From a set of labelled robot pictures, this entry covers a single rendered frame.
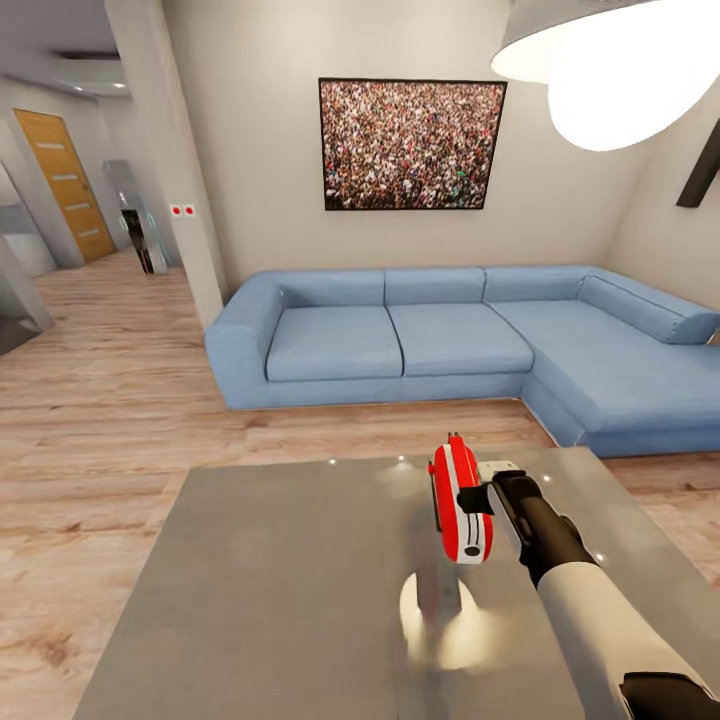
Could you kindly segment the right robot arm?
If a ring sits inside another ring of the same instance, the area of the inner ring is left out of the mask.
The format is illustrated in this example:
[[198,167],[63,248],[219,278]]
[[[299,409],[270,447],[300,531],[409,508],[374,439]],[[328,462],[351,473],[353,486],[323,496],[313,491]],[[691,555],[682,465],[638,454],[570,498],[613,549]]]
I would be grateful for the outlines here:
[[511,461],[478,463],[463,512],[496,515],[529,573],[587,720],[720,720],[703,678],[643,619]]

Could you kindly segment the radio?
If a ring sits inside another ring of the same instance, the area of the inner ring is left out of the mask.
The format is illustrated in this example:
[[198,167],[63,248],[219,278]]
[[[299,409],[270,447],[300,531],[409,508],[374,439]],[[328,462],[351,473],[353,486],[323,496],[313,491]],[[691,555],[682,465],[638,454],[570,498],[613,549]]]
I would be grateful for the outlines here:
[[479,486],[477,464],[458,433],[454,437],[449,433],[448,444],[435,453],[435,464],[428,464],[433,476],[436,528],[442,533],[445,553],[455,563],[484,563],[493,543],[491,515],[466,514],[458,503],[461,487]]

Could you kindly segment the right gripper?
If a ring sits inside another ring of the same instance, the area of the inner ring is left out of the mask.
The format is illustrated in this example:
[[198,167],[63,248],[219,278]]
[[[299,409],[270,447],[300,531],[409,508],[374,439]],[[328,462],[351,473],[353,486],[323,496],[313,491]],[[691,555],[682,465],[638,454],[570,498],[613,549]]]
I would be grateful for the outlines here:
[[460,488],[458,503],[463,508],[464,513],[484,513],[487,515],[494,515],[492,505],[489,505],[487,501],[488,484],[490,483],[491,482],[474,487]]

